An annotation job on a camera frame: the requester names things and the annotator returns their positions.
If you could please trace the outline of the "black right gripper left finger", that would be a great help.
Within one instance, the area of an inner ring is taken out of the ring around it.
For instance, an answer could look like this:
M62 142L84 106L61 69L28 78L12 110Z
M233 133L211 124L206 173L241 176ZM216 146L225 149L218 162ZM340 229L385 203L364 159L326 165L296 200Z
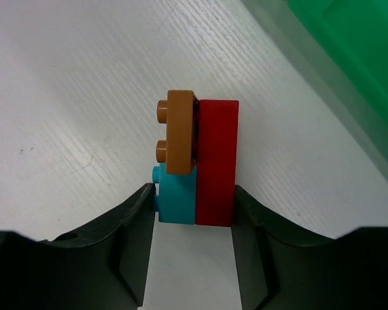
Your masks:
M0 309L137 309L153 237L155 186L55 240L0 231Z

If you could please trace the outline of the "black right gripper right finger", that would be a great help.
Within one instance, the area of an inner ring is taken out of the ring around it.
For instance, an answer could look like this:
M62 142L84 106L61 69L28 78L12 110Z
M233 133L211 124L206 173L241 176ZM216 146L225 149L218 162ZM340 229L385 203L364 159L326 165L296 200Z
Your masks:
M327 238L236 186L232 240L243 309L388 309L388 227Z

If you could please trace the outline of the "red lego brick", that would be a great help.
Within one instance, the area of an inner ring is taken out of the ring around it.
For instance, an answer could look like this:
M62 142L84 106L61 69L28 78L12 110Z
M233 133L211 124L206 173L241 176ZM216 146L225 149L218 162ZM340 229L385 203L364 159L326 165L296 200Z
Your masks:
M231 227L239 102L200 100L195 223Z

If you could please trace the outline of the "teal lego brick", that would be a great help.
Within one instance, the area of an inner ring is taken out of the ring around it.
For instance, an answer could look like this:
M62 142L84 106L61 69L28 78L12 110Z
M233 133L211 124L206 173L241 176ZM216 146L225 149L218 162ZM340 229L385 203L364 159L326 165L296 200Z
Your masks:
M153 167L152 181L158 185L155 209L162 223L193 225L196 213L197 167L189 175L168 174L166 165Z

